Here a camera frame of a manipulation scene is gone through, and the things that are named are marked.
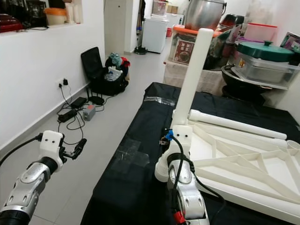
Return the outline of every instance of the orange lid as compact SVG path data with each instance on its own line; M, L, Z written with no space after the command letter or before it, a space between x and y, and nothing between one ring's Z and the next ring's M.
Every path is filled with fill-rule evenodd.
M67 15L66 10L62 8L45 8L44 12L50 15Z
M179 32L184 32L184 33L189 33L189 34L198 34L197 30L189 30L185 29L184 25L176 25L173 26L173 30L179 31ZM222 32L220 31L215 31L213 34L213 37L219 36Z

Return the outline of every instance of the cardboard box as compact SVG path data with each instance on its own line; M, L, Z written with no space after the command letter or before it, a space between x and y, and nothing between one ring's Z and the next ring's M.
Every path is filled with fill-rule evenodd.
M172 6L171 13L177 14L177 12L178 12L178 6Z
M168 5L167 13L171 13L171 10L172 10L172 6Z
M177 12L178 12L178 6L168 5L167 13L177 14Z

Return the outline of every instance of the metal pot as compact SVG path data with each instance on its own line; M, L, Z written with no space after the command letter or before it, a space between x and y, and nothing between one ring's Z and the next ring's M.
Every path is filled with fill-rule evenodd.
M209 28L215 30L226 11L224 0L191 0L186 13L186 29L199 30Z

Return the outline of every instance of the table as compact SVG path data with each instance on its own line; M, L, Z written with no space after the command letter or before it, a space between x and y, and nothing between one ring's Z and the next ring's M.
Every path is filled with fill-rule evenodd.
M180 89L153 83L105 172L94 188L81 225L133 224L174 225L169 194L154 177L155 163L162 154L158 141L169 127ZM197 92L193 109L288 135L300 142L298 124L287 111ZM203 193L209 217L221 206ZM289 223L228 202L217 225L288 225Z

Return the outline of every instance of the tiled floor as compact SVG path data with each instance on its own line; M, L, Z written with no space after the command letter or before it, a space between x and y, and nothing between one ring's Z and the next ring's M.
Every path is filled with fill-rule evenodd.
M68 161L59 173L53 174L40 196L30 225L79 225L92 190L118 147L124 133L142 103L144 90L152 82L162 82L164 59L170 50L170 40L162 54L131 54L130 84L124 93L108 100L103 112L98 112L83 128L88 142L81 156ZM44 130L57 130L53 116L28 138ZM68 131L61 126L67 142L80 138L80 131ZM33 142L14 153L0 171L0 206L3 205L16 177L38 158L39 143Z

